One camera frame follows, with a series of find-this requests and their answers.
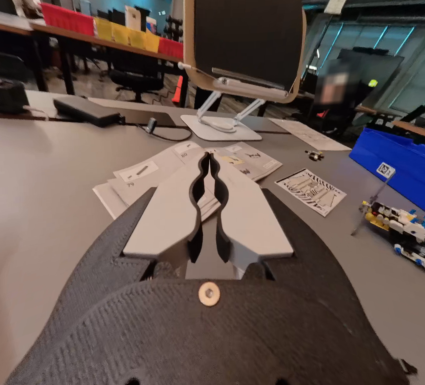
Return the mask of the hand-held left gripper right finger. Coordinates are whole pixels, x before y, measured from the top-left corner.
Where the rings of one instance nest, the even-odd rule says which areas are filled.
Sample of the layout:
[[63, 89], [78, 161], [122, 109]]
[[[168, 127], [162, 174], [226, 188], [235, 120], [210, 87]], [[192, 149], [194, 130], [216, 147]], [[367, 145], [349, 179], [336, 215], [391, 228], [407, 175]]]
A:
[[290, 258], [294, 250], [262, 188], [230, 163], [212, 154], [217, 211], [216, 245], [220, 258], [241, 280], [251, 264]]

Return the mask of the black office chair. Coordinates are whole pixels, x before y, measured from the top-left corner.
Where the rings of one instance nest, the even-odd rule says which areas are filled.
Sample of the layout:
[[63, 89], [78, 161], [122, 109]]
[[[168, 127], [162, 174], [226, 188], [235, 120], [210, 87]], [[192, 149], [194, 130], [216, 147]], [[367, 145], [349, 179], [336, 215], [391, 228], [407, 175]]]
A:
[[135, 102], [142, 103], [142, 95], [156, 93], [164, 88], [164, 73], [157, 58], [132, 52], [111, 49], [109, 53], [111, 81], [119, 90], [130, 90], [135, 94]]

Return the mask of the printed white paper sheet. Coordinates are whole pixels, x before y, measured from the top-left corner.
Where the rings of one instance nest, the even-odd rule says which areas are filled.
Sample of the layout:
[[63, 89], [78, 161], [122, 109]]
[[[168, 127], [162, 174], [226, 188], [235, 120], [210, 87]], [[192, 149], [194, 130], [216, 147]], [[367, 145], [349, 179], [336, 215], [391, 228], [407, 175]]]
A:
[[274, 119], [270, 118], [270, 121], [275, 123], [280, 128], [286, 130], [290, 134], [299, 138], [306, 144], [310, 145], [317, 151], [351, 151], [350, 147], [347, 147], [332, 138], [308, 127], [307, 125], [293, 120], [286, 119]]

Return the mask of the black power adapter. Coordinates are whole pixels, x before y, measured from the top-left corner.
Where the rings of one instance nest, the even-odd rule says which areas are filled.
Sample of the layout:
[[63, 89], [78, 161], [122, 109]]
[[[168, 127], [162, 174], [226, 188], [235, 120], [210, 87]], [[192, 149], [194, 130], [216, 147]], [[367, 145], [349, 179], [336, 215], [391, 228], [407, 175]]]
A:
[[53, 105], [60, 115], [99, 128], [126, 125], [125, 117], [119, 111], [98, 105], [87, 98], [72, 95], [60, 96], [53, 99]]

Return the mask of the long wooden desk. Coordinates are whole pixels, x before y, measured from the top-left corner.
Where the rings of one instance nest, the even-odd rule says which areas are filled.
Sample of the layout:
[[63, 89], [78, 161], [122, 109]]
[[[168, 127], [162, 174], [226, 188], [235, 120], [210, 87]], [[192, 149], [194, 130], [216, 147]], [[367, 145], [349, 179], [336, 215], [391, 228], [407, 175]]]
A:
[[36, 33], [44, 33], [49, 37], [56, 38], [60, 48], [62, 76], [68, 95], [75, 95], [75, 90], [71, 76], [71, 67], [66, 53], [77, 53], [77, 49], [67, 48], [66, 46], [69, 44], [77, 45], [81, 42], [84, 42], [90, 44], [91, 46], [107, 47], [116, 51], [134, 53], [138, 56], [160, 59], [162, 61], [162, 64], [158, 66], [160, 71], [164, 72], [165, 74], [172, 74], [183, 77], [180, 87], [179, 105], [180, 107], [185, 106], [189, 78], [187, 73], [179, 69], [177, 66], [178, 62], [183, 61], [182, 58], [176, 58], [160, 52], [152, 52], [144, 48], [138, 48], [128, 44], [121, 44], [119, 42], [105, 40], [60, 27], [46, 26], [37, 21], [28, 21], [27, 19], [8, 14], [1, 14], [0, 29], [3, 32], [19, 34], [26, 37], [35, 37]]

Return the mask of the blue plastic bin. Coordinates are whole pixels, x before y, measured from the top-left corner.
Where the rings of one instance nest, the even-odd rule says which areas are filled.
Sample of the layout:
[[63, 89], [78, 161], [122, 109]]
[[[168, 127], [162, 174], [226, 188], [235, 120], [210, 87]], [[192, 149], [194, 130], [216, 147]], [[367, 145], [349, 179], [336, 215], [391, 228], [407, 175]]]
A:
[[349, 153], [364, 169], [387, 179], [395, 170], [389, 186], [424, 211], [425, 209], [425, 147], [411, 139], [365, 128]]

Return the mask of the zebra striped sticker sheet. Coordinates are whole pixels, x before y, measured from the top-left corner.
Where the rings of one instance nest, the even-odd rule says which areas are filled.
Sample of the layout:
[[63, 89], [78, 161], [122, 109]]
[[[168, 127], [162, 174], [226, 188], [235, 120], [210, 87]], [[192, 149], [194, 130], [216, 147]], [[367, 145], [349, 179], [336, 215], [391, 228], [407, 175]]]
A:
[[323, 218], [347, 195], [306, 168], [274, 183]]

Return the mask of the black monitor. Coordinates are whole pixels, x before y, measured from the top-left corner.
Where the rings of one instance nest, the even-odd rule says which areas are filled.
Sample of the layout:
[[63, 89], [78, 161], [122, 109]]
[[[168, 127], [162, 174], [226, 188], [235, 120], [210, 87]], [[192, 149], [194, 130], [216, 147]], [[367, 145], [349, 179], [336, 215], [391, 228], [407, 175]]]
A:
[[405, 58], [388, 54], [364, 53], [341, 49], [337, 56], [351, 67], [357, 85], [354, 91], [354, 106], [374, 106], [393, 83]]

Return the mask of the lego instruction booklet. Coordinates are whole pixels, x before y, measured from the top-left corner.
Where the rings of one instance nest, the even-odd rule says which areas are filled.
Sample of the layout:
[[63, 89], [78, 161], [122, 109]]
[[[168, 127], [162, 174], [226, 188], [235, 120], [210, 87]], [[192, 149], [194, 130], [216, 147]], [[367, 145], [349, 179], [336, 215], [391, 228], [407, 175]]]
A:
[[224, 148], [202, 148], [194, 141], [188, 141], [167, 148], [138, 164], [115, 171], [113, 179], [95, 186], [93, 192], [111, 217], [117, 219], [147, 190], [157, 187], [195, 155], [205, 151], [230, 163], [255, 182], [282, 166], [278, 160], [244, 142]]

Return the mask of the red plastic bin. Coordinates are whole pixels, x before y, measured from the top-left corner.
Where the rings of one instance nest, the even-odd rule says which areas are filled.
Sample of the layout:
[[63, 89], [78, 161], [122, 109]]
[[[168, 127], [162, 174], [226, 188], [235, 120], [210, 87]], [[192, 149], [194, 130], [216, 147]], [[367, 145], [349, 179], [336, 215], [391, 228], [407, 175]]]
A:
[[181, 42], [160, 37], [158, 53], [182, 60], [184, 57], [184, 45]]
[[93, 17], [60, 6], [41, 3], [45, 24], [88, 36], [94, 36]]

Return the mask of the dark flat pad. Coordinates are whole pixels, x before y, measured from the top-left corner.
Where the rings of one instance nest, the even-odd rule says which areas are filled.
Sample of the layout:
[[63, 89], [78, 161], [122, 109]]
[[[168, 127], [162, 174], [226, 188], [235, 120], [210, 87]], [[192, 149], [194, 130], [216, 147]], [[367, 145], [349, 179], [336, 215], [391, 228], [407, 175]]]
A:
[[111, 112], [120, 113], [124, 117], [126, 125], [145, 126], [151, 118], [154, 118], [159, 127], [178, 127], [178, 124], [173, 121], [172, 117], [167, 112], [160, 111], [158, 106], [92, 97], [89, 97], [88, 100], [107, 108]]

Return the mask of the black charging dock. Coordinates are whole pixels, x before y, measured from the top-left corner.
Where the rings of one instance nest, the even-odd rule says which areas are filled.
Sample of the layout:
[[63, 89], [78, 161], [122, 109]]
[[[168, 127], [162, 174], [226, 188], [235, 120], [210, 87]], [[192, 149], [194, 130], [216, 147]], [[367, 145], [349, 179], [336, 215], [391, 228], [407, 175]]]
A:
[[0, 113], [23, 114], [29, 101], [25, 92], [24, 83], [8, 78], [0, 79]]

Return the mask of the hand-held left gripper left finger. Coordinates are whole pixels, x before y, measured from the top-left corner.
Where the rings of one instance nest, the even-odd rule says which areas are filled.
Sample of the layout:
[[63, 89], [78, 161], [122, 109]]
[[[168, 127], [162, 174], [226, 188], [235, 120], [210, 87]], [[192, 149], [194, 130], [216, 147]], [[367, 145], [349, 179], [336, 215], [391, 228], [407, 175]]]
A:
[[199, 200], [210, 154], [201, 152], [153, 191], [123, 255], [168, 263], [195, 263], [203, 242]]

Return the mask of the yellow plastic bin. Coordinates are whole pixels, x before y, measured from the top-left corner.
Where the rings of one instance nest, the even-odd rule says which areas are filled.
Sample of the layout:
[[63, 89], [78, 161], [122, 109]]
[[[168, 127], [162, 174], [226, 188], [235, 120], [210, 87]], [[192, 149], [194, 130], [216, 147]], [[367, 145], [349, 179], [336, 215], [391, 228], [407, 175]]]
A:
[[113, 40], [112, 23], [101, 17], [93, 17], [94, 36], [106, 40]]
[[128, 40], [131, 47], [146, 49], [146, 32], [129, 28]]
[[145, 50], [158, 53], [161, 37], [147, 30], [145, 32]]
[[111, 22], [111, 31], [115, 43], [130, 45], [130, 29], [128, 27]]

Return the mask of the lego helicopter model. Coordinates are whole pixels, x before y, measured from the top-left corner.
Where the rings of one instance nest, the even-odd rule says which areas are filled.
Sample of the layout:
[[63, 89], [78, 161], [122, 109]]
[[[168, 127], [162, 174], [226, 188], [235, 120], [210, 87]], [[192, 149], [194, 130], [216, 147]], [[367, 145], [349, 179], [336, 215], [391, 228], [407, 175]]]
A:
[[396, 174], [396, 170], [389, 167], [385, 176], [384, 184], [370, 197], [363, 201], [359, 207], [362, 219], [351, 233], [354, 236], [363, 221], [383, 230], [393, 247], [394, 252], [410, 260], [418, 267], [425, 268], [425, 228], [424, 220], [417, 217], [416, 210], [402, 210], [387, 206], [378, 201], [380, 192]]

